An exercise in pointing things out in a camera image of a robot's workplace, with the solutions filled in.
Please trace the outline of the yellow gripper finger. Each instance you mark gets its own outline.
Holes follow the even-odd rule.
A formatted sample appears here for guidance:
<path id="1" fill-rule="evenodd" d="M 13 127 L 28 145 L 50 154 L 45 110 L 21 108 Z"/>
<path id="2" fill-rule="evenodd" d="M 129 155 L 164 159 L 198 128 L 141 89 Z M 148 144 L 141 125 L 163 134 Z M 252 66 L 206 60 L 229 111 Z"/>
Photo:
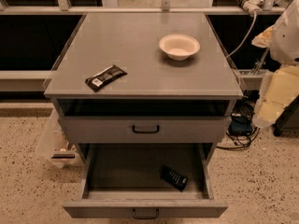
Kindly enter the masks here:
<path id="1" fill-rule="evenodd" d="M 258 48 L 269 48 L 271 43 L 271 38 L 273 35 L 274 26 L 271 25 L 268 28 L 266 28 L 263 32 L 255 36 L 251 44 Z"/>
<path id="2" fill-rule="evenodd" d="M 254 113 L 253 124 L 258 128 L 272 126 L 280 116 L 280 105 L 277 103 L 264 102 L 260 109 Z"/>

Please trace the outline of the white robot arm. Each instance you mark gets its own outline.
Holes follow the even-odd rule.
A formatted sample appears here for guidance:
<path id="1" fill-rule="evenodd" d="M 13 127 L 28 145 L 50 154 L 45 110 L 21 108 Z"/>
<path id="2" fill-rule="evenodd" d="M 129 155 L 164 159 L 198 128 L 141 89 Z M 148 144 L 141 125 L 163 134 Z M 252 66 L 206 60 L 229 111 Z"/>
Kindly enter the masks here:
<path id="1" fill-rule="evenodd" d="M 269 48 L 270 57 L 281 64 L 274 73 L 264 75 L 254 107 L 252 122 L 263 129 L 273 125 L 299 95 L 299 0 L 293 0 L 251 44 Z"/>

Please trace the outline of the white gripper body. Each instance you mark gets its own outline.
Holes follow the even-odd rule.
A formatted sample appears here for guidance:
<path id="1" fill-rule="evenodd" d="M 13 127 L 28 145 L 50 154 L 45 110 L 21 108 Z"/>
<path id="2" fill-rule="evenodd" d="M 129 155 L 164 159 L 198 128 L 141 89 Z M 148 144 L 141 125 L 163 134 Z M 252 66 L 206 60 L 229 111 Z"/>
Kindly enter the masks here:
<path id="1" fill-rule="evenodd" d="M 280 105 L 280 115 L 284 109 L 299 95 L 299 68 L 287 66 L 278 69 L 272 76 L 264 102 Z"/>

